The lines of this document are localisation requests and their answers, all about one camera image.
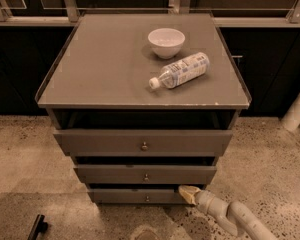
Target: plastic bottle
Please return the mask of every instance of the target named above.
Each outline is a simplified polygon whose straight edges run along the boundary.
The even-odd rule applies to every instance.
[[[159,87],[174,88],[203,75],[210,66],[208,56],[202,52],[190,55],[182,60],[164,66],[159,77],[149,80],[152,89]]]

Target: drawer cabinet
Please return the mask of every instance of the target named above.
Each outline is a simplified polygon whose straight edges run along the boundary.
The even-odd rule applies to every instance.
[[[158,26],[187,35],[170,60],[147,44]],[[75,31],[37,102],[91,200],[185,204],[178,187],[211,183],[231,128],[250,103],[210,15],[87,14]],[[126,43],[102,45],[122,36]],[[199,51],[211,60],[206,75],[172,90],[150,90],[160,68]]]

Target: open drawer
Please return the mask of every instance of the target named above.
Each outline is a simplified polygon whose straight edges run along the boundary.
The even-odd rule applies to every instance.
[[[215,166],[178,165],[78,165],[83,183],[112,184],[209,184]]]
[[[97,204],[187,204],[178,192],[173,189],[90,189],[92,202]]]
[[[57,130],[66,155],[74,156],[221,156],[231,130]]]

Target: black cabinet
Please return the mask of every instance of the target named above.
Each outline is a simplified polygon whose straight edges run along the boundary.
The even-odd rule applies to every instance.
[[[242,115],[282,117],[300,92],[300,29],[224,28],[252,96]]]
[[[34,96],[71,30],[0,27],[0,114],[45,113]]]

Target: concrete floor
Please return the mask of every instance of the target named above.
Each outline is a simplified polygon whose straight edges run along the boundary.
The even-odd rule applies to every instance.
[[[47,117],[0,116],[0,239],[26,239],[39,213],[49,229],[38,239],[138,239],[147,230],[160,240],[249,239],[192,207],[98,207],[52,131]],[[300,127],[239,118],[217,167],[210,191],[243,202],[279,239],[300,240]]]

